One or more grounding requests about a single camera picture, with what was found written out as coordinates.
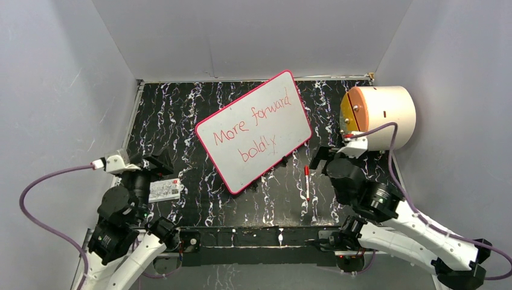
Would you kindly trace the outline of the pink-framed whiteboard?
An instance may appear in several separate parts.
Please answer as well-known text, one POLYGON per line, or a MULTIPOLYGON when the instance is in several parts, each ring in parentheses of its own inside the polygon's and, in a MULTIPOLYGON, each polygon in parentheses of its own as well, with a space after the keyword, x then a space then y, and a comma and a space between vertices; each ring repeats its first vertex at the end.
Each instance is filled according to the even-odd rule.
POLYGON ((312 128, 285 70, 200 121, 195 133, 236 195, 311 139, 312 128))

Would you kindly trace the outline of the red-capped whiteboard marker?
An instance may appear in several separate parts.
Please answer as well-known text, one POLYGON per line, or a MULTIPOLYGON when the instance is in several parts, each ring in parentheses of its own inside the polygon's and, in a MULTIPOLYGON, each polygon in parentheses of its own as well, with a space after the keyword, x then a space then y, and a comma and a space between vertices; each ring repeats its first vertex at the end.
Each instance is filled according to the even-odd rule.
POLYGON ((306 185, 306 201, 310 201, 310 174, 309 166, 304 166, 305 185, 306 185))

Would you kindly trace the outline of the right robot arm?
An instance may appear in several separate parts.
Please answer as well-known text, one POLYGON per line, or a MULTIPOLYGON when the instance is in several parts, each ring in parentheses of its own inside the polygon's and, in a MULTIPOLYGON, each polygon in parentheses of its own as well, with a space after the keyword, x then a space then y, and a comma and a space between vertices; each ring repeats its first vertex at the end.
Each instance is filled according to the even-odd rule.
POLYGON ((438 233, 412 211, 393 186, 366 178, 358 161, 335 147, 320 146, 310 162, 320 161, 338 203, 349 206, 355 216, 346 218, 338 233, 321 233, 316 241, 324 251, 371 248, 423 267, 450 289, 478 289, 486 270, 481 265, 490 256, 485 239, 461 241, 445 229, 438 233))

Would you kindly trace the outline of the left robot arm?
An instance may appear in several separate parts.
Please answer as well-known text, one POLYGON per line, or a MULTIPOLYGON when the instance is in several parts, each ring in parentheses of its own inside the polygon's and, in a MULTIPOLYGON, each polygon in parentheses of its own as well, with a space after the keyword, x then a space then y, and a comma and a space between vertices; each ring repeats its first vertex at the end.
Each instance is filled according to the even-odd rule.
POLYGON ((92 166, 121 182, 102 197, 83 258, 83 275, 73 288, 129 289, 160 254, 182 249, 180 230, 166 217, 146 224, 142 240, 134 245, 141 235, 136 226, 149 213, 151 183, 174 172, 172 152, 165 147, 130 158, 120 149, 93 161, 92 166))

